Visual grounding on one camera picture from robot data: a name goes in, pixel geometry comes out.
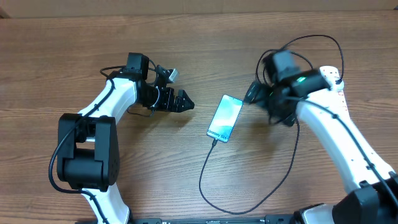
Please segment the Samsung Galaxy smartphone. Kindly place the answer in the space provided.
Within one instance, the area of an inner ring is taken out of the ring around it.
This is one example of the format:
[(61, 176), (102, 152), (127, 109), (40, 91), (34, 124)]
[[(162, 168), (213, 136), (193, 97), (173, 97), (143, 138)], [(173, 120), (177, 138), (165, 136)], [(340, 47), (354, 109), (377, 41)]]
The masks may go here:
[(223, 95), (207, 130), (207, 135), (221, 142), (228, 142), (239, 116), (243, 101)]

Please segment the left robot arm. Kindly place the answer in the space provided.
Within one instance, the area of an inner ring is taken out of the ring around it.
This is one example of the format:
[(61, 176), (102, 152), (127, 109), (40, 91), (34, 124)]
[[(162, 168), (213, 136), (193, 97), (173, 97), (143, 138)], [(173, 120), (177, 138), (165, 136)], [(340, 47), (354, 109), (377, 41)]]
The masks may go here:
[(181, 113), (194, 102), (185, 90), (175, 91), (179, 72), (155, 64), (148, 56), (129, 53), (125, 65), (105, 67), (102, 92), (78, 113), (65, 113), (58, 122), (58, 144), (49, 162), (52, 187), (86, 198), (96, 223), (133, 223), (131, 209), (117, 186), (120, 155), (117, 124), (135, 104), (151, 112)]

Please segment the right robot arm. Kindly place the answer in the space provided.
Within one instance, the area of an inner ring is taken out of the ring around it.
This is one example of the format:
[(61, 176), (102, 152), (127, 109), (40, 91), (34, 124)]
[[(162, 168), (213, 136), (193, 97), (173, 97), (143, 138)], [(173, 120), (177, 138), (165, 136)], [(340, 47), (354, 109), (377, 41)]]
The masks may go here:
[(303, 121), (336, 166), (347, 195), (335, 205), (301, 208), (290, 223), (397, 223), (397, 172), (367, 142), (349, 116), (337, 68), (303, 71), (288, 50), (262, 59), (270, 83), (254, 81), (244, 102), (277, 122)]

